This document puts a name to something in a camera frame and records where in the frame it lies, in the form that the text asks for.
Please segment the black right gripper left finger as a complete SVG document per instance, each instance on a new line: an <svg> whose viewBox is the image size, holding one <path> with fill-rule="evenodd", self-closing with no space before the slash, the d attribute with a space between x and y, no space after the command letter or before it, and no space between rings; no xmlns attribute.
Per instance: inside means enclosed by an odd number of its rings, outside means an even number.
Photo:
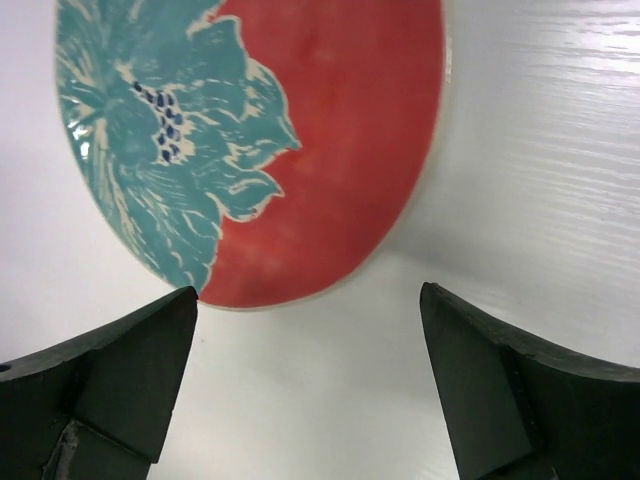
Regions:
<svg viewBox="0 0 640 480"><path fill-rule="evenodd" d="M194 288L180 288L2 363L2 478L146 478L166 440L197 300Z"/></svg>

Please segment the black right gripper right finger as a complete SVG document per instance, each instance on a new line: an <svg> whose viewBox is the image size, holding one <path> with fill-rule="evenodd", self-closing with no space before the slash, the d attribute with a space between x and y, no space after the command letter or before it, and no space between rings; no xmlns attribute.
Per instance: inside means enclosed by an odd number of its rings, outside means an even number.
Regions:
<svg viewBox="0 0 640 480"><path fill-rule="evenodd" d="M639 371L503 322L435 283L425 342L462 479L636 479Z"/></svg>

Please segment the red plate teal flower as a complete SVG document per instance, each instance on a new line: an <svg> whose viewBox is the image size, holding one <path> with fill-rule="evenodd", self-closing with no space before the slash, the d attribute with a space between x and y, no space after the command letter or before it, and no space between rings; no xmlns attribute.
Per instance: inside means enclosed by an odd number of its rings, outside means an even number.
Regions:
<svg viewBox="0 0 640 480"><path fill-rule="evenodd" d="M227 309L314 296L385 240L433 148L442 1L61 1L61 120L100 212Z"/></svg>

